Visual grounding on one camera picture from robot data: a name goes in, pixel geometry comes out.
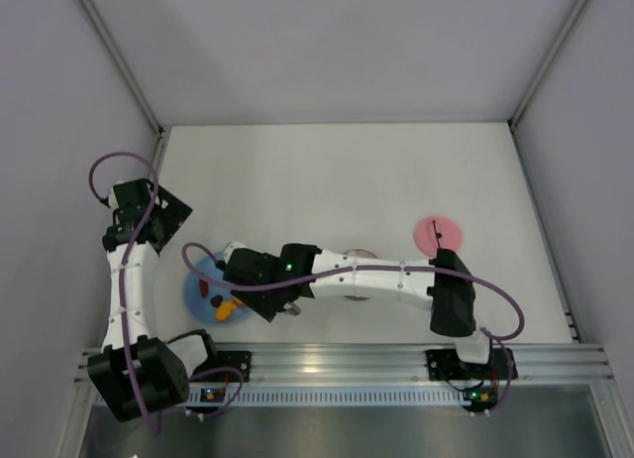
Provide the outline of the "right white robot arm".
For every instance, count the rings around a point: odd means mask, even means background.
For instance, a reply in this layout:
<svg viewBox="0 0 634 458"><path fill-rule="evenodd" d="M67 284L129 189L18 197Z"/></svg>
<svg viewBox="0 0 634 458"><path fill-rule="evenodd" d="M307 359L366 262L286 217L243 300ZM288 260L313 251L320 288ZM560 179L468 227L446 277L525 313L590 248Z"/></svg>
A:
<svg viewBox="0 0 634 458"><path fill-rule="evenodd" d="M231 294L268 322L282 313L298 315L299 298L388 299L428 311L429 330L451 339L460 361L489 362L490 340L476 322L474 280L452 250L439 249L426 264L297 243L284 245L275 256L233 242L223 252L221 271Z"/></svg>

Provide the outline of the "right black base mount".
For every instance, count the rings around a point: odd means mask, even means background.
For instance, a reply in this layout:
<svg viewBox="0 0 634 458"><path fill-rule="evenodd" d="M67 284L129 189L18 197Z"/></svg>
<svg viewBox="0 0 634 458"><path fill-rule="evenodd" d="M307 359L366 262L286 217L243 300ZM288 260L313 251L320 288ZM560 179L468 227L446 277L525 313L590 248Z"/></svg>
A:
<svg viewBox="0 0 634 458"><path fill-rule="evenodd" d="M458 358L455 349L427 350L425 357L427 360L428 374L431 381L489 381L494 377L506 380L508 374L511 379L518 378L512 352L508 353L509 358L500 348L494 348L486 364L472 364L463 362Z"/></svg>

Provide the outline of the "left controller board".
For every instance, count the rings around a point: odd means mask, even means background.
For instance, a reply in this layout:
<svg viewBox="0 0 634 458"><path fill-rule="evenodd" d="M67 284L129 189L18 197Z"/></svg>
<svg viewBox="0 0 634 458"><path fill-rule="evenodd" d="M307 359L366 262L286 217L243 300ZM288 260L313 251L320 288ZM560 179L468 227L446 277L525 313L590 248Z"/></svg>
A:
<svg viewBox="0 0 634 458"><path fill-rule="evenodd" d="M226 388L204 388L200 392L201 402L222 403L225 400Z"/></svg>

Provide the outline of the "black chocolate piece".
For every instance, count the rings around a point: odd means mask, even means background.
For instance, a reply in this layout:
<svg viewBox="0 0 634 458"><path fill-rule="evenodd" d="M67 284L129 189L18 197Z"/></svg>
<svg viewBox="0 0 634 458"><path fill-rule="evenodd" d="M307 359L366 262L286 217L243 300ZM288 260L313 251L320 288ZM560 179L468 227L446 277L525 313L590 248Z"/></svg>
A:
<svg viewBox="0 0 634 458"><path fill-rule="evenodd" d="M210 304L214 308L218 308L223 302L223 297L221 295L215 295L210 299Z"/></svg>

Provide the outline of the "blue plate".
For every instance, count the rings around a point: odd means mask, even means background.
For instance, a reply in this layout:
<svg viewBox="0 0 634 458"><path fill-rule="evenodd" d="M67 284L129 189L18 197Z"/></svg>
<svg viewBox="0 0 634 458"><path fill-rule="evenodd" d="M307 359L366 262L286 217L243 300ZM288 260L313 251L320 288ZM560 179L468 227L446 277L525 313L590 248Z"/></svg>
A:
<svg viewBox="0 0 634 458"><path fill-rule="evenodd" d="M233 297L230 292L225 288L220 288L209 284L209 294L206 298L203 298L199 292L198 282L200 279L193 273L189 273L184 281L183 286L183 300L188 312L196 319L206 324L211 325L236 325L239 322L244 322L251 314L251 311L242 306L234 312L231 319L226 322L218 322L215 319L214 308L210 304L210 299L215 295L221 295L223 301L230 300Z"/></svg>

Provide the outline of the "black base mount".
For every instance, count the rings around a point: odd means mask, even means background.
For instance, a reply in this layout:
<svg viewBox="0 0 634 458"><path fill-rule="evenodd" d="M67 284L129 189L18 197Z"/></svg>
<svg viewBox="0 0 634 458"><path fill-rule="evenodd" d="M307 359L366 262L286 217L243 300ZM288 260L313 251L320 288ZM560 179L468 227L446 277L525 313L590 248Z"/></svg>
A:
<svg viewBox="0 0 634 458"><path fill-rule="evenodd" d="M212 372L205 376L208 382L237 383L239 378L230 368L242 374L243 381L250 381L253 353L248 350L219 351L211 362Z"/></svg>
<svg viewBox="0 0 634 458"><path fill-rule="evenodd" d="M489 381L494 377L506 380L508 374L511 379L518 378L512 352L508 353L509 358L500 348L494 348L486 364L472 364L463 362L458 358L455 349L427 350L425 357L427 360L428 374L431 381Z"/></svg>

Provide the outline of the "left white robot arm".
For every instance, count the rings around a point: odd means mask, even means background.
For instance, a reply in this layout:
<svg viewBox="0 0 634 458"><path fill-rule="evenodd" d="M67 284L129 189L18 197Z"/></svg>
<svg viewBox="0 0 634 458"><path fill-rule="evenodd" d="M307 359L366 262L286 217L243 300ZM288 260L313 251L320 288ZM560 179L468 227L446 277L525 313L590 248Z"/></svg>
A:
<svg viewBox="0 0 634 458"><path fill-rule="evenodd" d="M113 223L102 238L111 278L110 313L88 376L121 422L185 402L197 372L219 364L203 329L163 342L157 333L155 272L159 254L191 208L148 179L115 183L106 199Z"/></svg>

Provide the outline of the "controller board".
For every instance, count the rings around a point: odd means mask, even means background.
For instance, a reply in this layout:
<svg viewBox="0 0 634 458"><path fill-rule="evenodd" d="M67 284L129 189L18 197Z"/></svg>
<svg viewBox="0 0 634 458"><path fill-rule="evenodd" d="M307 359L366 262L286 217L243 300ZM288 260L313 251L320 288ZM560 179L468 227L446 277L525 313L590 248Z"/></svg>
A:
<svg viewBox="0 0 634 458"><path fill-rule="evenodd" d="M498 390L494 386L483 386L463 392L464 409L472 413L486 413L498 403Z"/></svg>
<svg viewBox="0 0 634 458"><path fill-rule="evenodd" d="M201 402L222 403L225 400L226 388L204 388L200 392Z"/></svg>

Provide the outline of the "metal tongs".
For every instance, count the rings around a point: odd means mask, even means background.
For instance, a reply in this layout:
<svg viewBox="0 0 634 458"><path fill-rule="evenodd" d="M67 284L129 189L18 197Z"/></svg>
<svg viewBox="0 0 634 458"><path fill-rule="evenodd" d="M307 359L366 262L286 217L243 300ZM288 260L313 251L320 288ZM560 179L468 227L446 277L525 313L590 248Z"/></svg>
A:
<svg viewBox="0 0 634 458"><path fill-rule="evenodd" d="M282 312L287 315L298 316L301 314L301 309L294 302L287 302L284 305Z"/></svg>

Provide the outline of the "pink lunch box lid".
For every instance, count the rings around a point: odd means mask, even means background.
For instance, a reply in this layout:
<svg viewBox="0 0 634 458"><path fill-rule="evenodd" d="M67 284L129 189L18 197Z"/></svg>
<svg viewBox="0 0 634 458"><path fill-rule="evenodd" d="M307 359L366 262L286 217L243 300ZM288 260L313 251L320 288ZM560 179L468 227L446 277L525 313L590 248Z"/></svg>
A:
<svg viewBox="0 0 634 458"><path fill-rule="evenodd" d="M464 234L454 220L433 215L417 222L413 229L413 241L422 254L434 258L438 249L458 252L463 246Z"/></svg>

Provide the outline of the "orange fish-shaped cookie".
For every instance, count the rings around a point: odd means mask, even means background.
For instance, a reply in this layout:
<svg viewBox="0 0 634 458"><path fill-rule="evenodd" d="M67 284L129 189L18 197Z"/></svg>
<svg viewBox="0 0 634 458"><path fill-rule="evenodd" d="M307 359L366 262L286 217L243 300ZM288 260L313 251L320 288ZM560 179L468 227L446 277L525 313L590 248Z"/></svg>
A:
<svg viewBox="0 0 634 458"><path fill-rule="evenodd" d="M215 319L218 322L226 322L231 319L236 310L242 306L242 303L234 298L222 301L216 308Z"/></svg>

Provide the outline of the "red-brown leaf-shaped food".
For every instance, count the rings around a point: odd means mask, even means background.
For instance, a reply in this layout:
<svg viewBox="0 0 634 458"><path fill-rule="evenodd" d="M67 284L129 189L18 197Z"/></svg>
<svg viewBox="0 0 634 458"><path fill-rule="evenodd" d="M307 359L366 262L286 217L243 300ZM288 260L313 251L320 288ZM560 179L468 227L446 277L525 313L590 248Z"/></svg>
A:
<svg viewBox="0 0 634 458"><path fill-rule="evenodd" d="M208 294L209 294L209 284L207 284L203 280L200 280L198 282L198 285L199 285L199 292L200 292L201 296L203 298L206 298L208 296Z"/></svg>

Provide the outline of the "right controller board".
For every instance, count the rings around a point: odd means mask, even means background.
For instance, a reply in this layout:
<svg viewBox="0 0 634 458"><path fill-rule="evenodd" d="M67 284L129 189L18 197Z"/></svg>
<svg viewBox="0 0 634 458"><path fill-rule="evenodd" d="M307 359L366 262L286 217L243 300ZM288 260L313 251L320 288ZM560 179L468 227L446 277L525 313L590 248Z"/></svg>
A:
<svg viewBox="0 0 634 458"><path fill-rule="evenodd" d="M472 413L486 413L498 403L498 390L494 386L483 386L463 392L464 409Z"/></svg>

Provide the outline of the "aluminium rail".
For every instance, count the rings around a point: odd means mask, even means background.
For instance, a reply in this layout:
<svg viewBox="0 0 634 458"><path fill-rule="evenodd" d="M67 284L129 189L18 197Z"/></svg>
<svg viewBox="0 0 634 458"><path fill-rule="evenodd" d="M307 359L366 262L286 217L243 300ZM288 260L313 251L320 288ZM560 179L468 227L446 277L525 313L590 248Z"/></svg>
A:
<svg viewBox="0 0 634 458"><path fill-rule="evenodd" d="M426 351L441 344L224 343L249 351L251 386L427 386ZM614 379L603 348L593 344L511 344L519 385L595 384Z"/></svg>

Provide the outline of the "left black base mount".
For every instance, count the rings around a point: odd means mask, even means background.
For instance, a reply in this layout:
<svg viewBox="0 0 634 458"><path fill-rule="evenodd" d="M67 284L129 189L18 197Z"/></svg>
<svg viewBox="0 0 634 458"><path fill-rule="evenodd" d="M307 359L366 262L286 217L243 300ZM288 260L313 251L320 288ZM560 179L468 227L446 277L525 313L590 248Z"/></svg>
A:
<svg viewBox="0 0 634 458"><path fill-rule="evenodd" d="M250 381L253 353L248 350L219 351L211 362L212 372L205 376L208 382L237 383L239 378L230 368L242 374L243 381Z"/></svg>

